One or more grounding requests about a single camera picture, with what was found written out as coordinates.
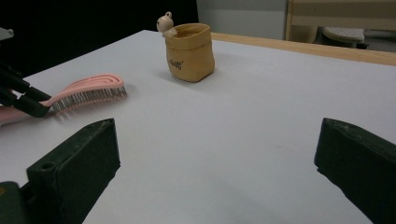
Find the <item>white table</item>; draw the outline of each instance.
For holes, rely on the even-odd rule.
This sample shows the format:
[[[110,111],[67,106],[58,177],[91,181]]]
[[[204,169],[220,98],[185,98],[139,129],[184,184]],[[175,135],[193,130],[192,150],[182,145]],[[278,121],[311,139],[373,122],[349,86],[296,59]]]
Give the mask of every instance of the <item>white table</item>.
[[[213,41],[215,72],[173,78],[160,33],[142,31],[27,80],[55,94],[121,75],[114,104],[0,128],[0,181],[83,126],[116,121],[121,168],[84,223],[371,223],[317,172],[323,118],[396,143],[396,67]]]

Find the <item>small figurine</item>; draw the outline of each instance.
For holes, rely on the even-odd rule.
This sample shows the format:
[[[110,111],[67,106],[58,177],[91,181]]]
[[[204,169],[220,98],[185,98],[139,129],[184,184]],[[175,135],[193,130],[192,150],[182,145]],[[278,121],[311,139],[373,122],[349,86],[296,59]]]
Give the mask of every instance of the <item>small figurine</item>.
[[[173,26],[172,12],[170,11],[166,12],[164,16],[161,16],[157,20],[157,30],[163,33],[163,37],[177,36],[177,30]]]

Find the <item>wooden table edge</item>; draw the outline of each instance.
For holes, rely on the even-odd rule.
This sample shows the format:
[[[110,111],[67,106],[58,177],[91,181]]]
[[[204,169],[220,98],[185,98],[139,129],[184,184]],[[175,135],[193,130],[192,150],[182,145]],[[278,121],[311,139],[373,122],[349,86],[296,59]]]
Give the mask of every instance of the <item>wooden table edge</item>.
[[[227,35],[212,33],[213,40],[226,41],[238,44],[283,49],[294,52],[313,54],[324,57],[350,60],[364,63],[378,63],[396,66],[396,53],[368,49],[349,49],[318,44],[307,44],[285,40],[267,39],[245,35]]]

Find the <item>tan fabric basket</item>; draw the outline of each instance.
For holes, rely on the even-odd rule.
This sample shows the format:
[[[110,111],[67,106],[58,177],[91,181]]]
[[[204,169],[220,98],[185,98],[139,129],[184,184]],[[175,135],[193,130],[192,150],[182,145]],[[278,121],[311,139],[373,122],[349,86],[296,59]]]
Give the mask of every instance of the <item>tan fabric basket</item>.
[[[177,36],[165,37],[166,60],[173,76],[198,82],[215,69],[210,27],[187,23],[174,27]]]

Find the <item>pink hairbrush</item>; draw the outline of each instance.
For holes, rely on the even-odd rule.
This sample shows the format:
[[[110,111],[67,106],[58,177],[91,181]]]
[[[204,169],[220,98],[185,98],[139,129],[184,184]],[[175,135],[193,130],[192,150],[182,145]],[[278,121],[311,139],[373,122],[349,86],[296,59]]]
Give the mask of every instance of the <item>pink hairbrush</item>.
[[[47,111],[52,107],[55,113],[59,115],[78,106],[119,100],[126,95],[121,77],[104,74],[76,81],[47,101],[40,101],[39,103],[46,107]],[[0,126],[27,116],[28,114],[14,107],[0,106]]]

